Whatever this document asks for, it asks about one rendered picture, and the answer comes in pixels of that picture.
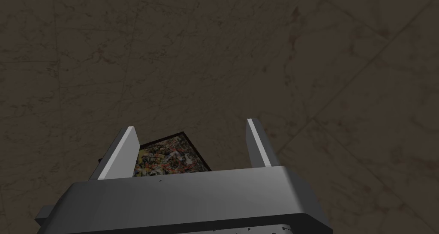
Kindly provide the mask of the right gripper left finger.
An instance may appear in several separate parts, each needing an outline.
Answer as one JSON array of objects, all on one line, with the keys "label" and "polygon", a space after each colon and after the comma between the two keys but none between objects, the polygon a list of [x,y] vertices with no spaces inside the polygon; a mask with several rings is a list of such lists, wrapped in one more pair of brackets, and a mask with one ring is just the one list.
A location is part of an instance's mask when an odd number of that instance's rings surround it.
[{"label": "right gripper left finger", "polygon": [[89,180],[129,178],[133,176],[140,143],[133,126],[122,128],[99,160]]}]

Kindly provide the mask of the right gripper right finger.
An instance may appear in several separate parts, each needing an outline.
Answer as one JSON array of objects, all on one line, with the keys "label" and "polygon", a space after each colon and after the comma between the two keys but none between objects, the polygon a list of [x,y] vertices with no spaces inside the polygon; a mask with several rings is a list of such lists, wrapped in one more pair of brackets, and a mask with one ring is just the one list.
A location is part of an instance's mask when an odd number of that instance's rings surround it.
[{"label": "right gripper right finger", "polygon": [[280,166],[270,140],[258,119],[247,119],[246,144],[253,168]]}]

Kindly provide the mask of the speckled multicolour framed picture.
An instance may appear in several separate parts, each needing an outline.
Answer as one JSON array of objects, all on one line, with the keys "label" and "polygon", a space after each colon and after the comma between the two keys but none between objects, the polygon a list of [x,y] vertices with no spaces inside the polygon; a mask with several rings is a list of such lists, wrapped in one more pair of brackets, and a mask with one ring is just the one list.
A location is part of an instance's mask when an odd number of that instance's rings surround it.
[{"label": "speckled multicolour framed picture", "polygon": [[211,171],[184,132],[140,145],[133,177]]}]

